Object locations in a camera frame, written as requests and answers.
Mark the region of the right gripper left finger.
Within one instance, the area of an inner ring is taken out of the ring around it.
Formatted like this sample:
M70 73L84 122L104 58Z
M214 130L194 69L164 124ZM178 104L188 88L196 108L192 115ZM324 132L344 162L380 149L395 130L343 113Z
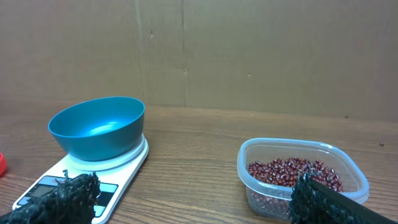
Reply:
M94 206L100 195L100 180L95 172L65 180L48 193L1 216L1 224L91 224Z

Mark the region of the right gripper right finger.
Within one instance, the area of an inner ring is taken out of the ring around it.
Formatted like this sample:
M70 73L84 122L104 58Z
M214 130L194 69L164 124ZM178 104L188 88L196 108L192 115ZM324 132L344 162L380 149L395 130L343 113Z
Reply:
M298 178L288 218L294 224L395 224L305 173Z

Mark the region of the red plastic measuring scoop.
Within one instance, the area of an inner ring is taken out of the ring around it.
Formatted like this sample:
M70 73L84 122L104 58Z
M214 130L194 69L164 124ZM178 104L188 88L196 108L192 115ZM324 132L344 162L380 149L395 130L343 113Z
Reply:
M0 153L0 176L4 175L7 169L7 160L3 153Z

